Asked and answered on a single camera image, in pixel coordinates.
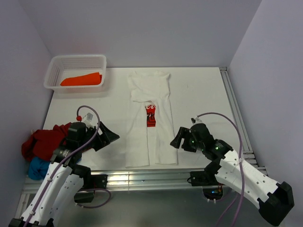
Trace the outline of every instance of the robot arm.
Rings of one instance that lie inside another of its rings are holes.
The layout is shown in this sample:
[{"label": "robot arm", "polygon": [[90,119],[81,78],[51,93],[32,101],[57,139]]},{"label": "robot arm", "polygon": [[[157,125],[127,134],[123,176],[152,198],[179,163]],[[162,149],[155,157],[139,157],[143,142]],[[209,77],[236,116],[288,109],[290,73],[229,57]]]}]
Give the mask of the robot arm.
[{"label": "robot arm", "polygon": [[204,171],[191,172],[192,186],[204,186],[222,183],[241,193],[242,179],[239,162],[242,162],[245,179],[244,197],[251,201],[261,216],[271,225],[279,226],[294,206],[291,186],[282,184],[263,175],[245,160],[239,160],[238,153],[223,140],[215,140],[206,125],[199,119],[192,119],[190,128],[181,127],[175,139],[170,143],[173,147],[181,146],[189,152],[202,151],[212,162]]},{"label": "robot arm", "polygon": [[[66,209],[75,194],[83,187],[88,188],[92,183],[90,168],[80,166],[76,163],[81,159],[82,151],[93,148],[96,151],[107,146],[119,138],[100,122],[102,134],[97,133],[96,137],[80,152],[71,155],[55,172],[54,177],[50,176],[58,167],[59,163],[68,157],[75,149],[84,146],[96,132],[96,128],[83,122],[71,124],[68,135],[53,152],[51,163],[45,179],[43,180],[33,201],[19,219],[12,219],[9,227],[23,227],[29,219],[27,227],[55,227],[57,226],[63,211]],[[37,209],[33,207],[39,201]]]}]

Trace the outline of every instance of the orange cloth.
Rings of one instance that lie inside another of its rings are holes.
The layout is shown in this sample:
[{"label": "orange cloth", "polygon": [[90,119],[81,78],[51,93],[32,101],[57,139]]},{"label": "orange cloth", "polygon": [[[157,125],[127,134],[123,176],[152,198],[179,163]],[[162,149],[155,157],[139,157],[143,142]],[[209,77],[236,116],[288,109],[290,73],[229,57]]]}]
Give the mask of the orange cloth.
[{"label": "orange cloth", "polygon": [[101,83],[102,75],[98,72],[90,73],[80,77],[66,78],[61,82],[61,86],[87,86],[98,85]]}]

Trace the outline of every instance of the gray wall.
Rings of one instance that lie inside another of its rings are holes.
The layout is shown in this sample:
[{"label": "gray wall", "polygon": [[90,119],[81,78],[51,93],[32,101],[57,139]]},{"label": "gray wall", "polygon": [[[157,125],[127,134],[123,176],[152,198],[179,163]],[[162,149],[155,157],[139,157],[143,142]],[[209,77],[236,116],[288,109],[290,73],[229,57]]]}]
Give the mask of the gray wall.
[{"label": "gray wall", "polygon": [[52,56],[109,67],[228,66],[261,0],[19,0]]},{"label": "gray wall", "polygon": [[17,0],[0,6],[0,226],[15,216],[25,179],[21,144],[44,122],[50,53]]},{"label": "gray wall", "polygon": [[303,223],[303,1],[263,0],[230,65],[250,141],[271,177],[287,181]]}]

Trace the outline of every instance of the white table surface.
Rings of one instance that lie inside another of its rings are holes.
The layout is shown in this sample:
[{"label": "white table surface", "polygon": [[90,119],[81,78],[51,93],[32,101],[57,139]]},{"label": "white table surface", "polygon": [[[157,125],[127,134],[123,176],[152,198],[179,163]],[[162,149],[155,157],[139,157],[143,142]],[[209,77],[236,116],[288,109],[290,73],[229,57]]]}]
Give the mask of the white table surface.
[{"label": "white table surface", "polygon": [[[98,112],[102,122],[120,136],[120,139],[98,152],[91,149],[83,153],[79,164],[92,170],[126,170],[126,111],[130,98],[126,78],[134,70],[137,72],[160,70],[170,73],[170,103],[175,134],[180,126],[190,128],[192,125],[190,118],[200,113],[219,112],[233,119],[219,68],[109,68],[101,93],[54,93],[51,100],[44,129],[52,129],[55,124],[75,122],[77,108],[80,105],[89,105]],[[80,110],[82,116],[87,112],[89,110],[85,108]],[[217,115],[203,116],[201,119],[214,138],[222,139],[235,150],[239,150],[237,133],[226,119]],[[93,118],[93,123],[97,123],[96,117]],[[202,168],[209,162],[199,151],[191,153],[179,149],[178,165],[131,169]]]}]

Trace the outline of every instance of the laundry basket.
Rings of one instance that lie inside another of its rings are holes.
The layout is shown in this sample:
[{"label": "laundry basket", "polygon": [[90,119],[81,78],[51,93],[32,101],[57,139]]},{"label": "laundry basket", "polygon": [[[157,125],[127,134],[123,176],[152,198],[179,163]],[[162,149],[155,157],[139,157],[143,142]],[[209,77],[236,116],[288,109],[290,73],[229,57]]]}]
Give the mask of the laundry basket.
[{"label": "laundry basket", "polygon": [[[83,76],[89,73],[102,74],[101,83],[89,86],[60,86],[61,82],[70,77]],[[60,55],[53,57],[48,66],[44,87],[57,93],[91,93],[100,92],[106,78],[106,57],[102,54]]]}]

